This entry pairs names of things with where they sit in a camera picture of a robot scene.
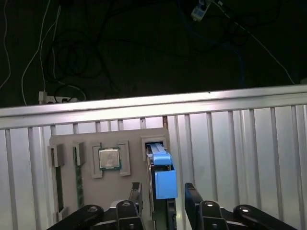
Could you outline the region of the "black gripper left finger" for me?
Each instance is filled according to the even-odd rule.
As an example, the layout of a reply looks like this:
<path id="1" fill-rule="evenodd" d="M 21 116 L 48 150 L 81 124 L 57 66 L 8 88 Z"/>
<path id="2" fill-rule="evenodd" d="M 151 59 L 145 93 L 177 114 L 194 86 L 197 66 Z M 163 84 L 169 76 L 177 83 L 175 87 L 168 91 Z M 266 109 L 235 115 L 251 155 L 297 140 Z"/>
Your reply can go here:
<path id="1" fill-rule="evenodd" d="M 144 230 L 142 205 L 142 183 L 133 182 L 127 200 L 114 201 L 106 211 L 97 205 L 85 205 L 49 229 Z"/>

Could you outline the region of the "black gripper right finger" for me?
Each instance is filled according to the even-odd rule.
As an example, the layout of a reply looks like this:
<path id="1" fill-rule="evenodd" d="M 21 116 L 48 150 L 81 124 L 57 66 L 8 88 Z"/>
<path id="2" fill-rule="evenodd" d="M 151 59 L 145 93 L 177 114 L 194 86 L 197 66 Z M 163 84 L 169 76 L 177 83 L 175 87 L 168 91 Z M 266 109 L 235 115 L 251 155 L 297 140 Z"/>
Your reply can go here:
<path id="1" fill-rule="evenodd" d="M 295 230 L 251 205 L 228 211 L 215 201 L 204 200 L 192 183 L 185 183 L 185 211 L 193 230 Z"/>

